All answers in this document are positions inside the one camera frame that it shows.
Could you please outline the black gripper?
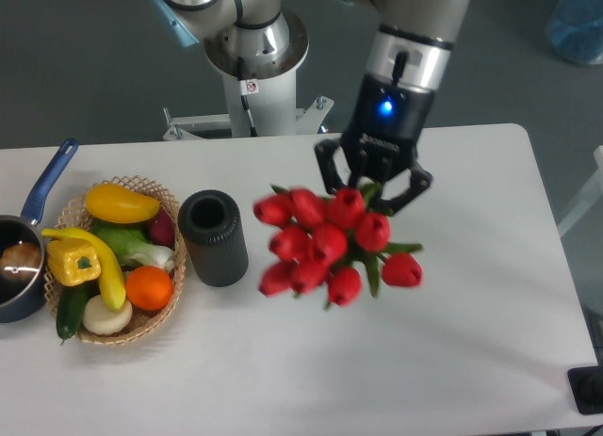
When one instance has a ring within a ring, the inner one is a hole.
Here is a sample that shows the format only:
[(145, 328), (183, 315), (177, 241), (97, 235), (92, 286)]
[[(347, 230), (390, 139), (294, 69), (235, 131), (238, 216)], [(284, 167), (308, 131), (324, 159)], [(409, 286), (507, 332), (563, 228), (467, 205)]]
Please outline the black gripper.
[(377, 74), (366, 74), (341, 139), (325, 138), (314, 147), (326, 192), (335, 194), (350, 184), (342, 180), (334, 162), (340, 146), (356, 177), (384, 183), (410, 170), (408, 187), (392, 199), (379, 199), (378, 212), (394, 216), (427, 191), (432, 175), (416, 165), (416, 144), (432, 102), (431, 90), (398, 88)]

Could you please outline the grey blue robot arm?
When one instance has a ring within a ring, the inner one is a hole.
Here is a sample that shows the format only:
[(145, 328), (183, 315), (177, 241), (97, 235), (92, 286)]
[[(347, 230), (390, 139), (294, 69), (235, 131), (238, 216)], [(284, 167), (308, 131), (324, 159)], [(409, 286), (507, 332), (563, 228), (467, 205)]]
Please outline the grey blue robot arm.
[(403, 172), (398, 196), (370, 199), (394, 214), (425, 192), (431, 175), (419, 164), (417, 143), (442, 81), (470, 0), (150, 0), (183, 46), (200, 44), (221, 75), (233, 137), (308, 133), (314, 123), (296, 106), (296, 73), (320, 23), (336, 44), (352, 47), (359, 22), (371, 49), (350, 122), (340, 137), (317, 144), (324, 186), (335, 193), (364, 179), (385, 184)]

